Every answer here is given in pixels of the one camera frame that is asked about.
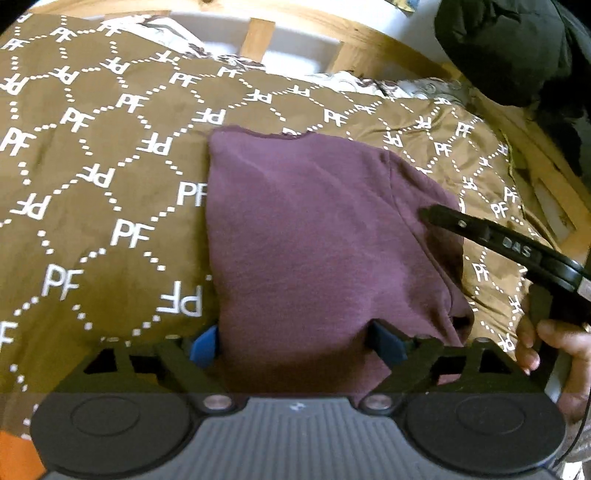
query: metal screw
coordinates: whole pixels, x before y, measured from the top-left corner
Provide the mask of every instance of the metal screw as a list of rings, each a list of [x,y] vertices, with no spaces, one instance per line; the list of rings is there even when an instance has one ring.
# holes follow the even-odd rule
[[[369,410],[383,411],[392,407],[392,399],[383,394],[375,394],[366,397],[363,401],[366,408]]]
[[[203,405],[213,411],[229,410],[232,406],[232,399],[227,395],[209,395],[203,400]]]

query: wooden slat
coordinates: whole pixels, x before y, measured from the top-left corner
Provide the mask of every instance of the wooden slat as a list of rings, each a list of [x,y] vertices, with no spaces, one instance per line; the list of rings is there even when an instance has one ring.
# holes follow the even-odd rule
[[[558,168],[560,173],[564,175],[569,182],[569,185],[571,185],[575,192],[577,192],[577,195],[579,195],[582,201],[584,201],[587,208],[591,210],[591,193],[589,193],[589,190],[583,184],[581,178],[574,174],[563,153],[550,137],[546,135],[536,122],[529,119],[523,109],[517,107],[503,107],[503,111],[511,122],[527,133],[533,144],[537,145],[540,150],[545,152],[546,156],[552,161],[556,168]]]
[[[441,67],[444,68],[445,71],[449,72],[450,79],[458,80],[459,82],[462,82],[465,80],[463,73],[460,72],[460,70],[458,70],[453,63],[451,63],[451,62],[444,63],[441,65]]]
[[[254,61],[262,61],[265,52],[271,43],[273,32],[275,31],[275,22],[251,18],[248,24],[248,32],[242,47],[240,47],[240,56]]]
[[[111,20],[112,18],[127,17],[131,15],[153,15],[155,17],[168,17],[170,16],[170,10],[150,10],[141,12],[121,12],[117,14],[106,14],[105,20]]]
[[[506,108],[496,104],[482,94],[478,95],[480,108],[487,113],[509,138],[511,144],[525,154],[532,183],[541,181],[564,210],[576,231],[573,232],[560,248],[566,255],[580,257],[583,251],[591,247],[591,212],[587,202],[579,196],[572,184],[556,168],[527,132],[512,122],[506,114]]]
[[[336,73],[345,70],[355,76],[374,78],[379,74],[383,60],[383,57],[375,52],[372,54],[365,48],[341,42],[326,71]]]
[[[283,0],[57,0],[36,7],[33,11],[46,14],[94,17],[122,12],[147,11],[212,12],[230,17],[258,18],[278,26],[334,38],[354,47],[365,49],[370,56],[394,61],[420,77],[449,78],[441,65],[428,59],[404,43],[373,28],[296,3]]]

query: brown bedsheet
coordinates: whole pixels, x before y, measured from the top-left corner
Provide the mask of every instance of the brown bedsheet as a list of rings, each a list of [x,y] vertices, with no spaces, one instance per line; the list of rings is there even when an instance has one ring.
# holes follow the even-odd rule
[[[386,100],[189,59],[99,21],[34,15],[0,39],[1,429],[28,438],[36,402],[101,342],[213,322],[207,133],[308,130],[398,153],[470,215],[537,236],[508,148],[444,100]],[[524,271],[471,242],[474,336],[506,351]]]

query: orange object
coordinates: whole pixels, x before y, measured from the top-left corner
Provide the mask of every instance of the orange object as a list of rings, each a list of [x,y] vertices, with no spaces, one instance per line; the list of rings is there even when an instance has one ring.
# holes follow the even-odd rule
[[[0,432],[0,480],[38,480],[45,472],[30,440]]]

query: folded shirt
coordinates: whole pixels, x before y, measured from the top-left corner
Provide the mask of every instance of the folded shirt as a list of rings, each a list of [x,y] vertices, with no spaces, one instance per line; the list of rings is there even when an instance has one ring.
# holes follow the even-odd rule
[[[364,345],[372,318],[466,341],[462,239],[418,216],[458,206],[435,181],[388,150],[312,132],[221,128],[209,148],[206,222],[227,388],[360,398],[389,374]]]

